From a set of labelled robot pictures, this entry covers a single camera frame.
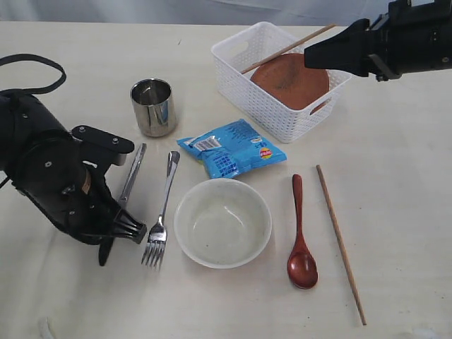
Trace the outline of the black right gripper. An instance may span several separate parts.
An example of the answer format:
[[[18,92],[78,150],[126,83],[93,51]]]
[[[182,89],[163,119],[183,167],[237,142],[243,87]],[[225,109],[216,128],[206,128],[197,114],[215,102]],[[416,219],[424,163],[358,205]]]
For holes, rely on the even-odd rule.
[[[373,23],[363,18],[304,50],[309,69],[374,74],[378,81],[451,68],[451,2],[392,1]]]

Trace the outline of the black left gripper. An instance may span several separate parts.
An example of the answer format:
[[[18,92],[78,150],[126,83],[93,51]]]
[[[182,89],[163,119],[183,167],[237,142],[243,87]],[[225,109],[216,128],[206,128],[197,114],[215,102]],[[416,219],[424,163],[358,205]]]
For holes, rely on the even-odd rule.
[[[140,243],[146,226],[112,196],[105,174],[132,153],[132,141],[90,126],[45,133],[29,143],[11,175],[15,188],[29,198],[61,232],[100,245],[105,266],[114,238]]]

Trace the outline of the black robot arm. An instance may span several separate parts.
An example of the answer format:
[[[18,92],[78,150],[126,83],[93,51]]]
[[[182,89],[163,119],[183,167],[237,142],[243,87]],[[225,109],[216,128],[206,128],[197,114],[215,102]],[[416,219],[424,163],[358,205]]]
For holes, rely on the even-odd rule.
[[[339,34],[307,47],[303,59],[310,71],[374,74],[378,81],[449,69],[451,2],[416,6],[392,1],[376,21],[355,21]],[[135,243],[146,239],[142,262],[158,264],[167,240],[162,221],[147,228],[135,220],[126,211],[126,198],[113,199],[105,181],[111,165],[135,153],[124,187],[130,192],[145,147],[136,148],[130,140],[89,126],[66,130],[38,98],[65,80],[61,75],[43,88],[1,92],[1,170],[6,180],[61,232],[99,246],[100,265],[106,263],[117,238]]]

